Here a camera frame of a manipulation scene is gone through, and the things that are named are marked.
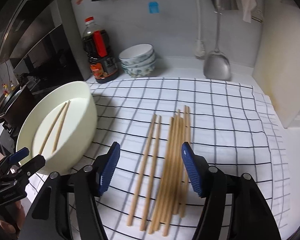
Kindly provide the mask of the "person left hand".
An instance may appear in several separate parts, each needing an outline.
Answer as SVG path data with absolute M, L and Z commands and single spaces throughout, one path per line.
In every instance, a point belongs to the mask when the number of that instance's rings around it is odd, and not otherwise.
M 19 236 L 19 232 L 25 221 L 25 210 L 20 200 L 2 208 L 0 225 L 10 235 Z

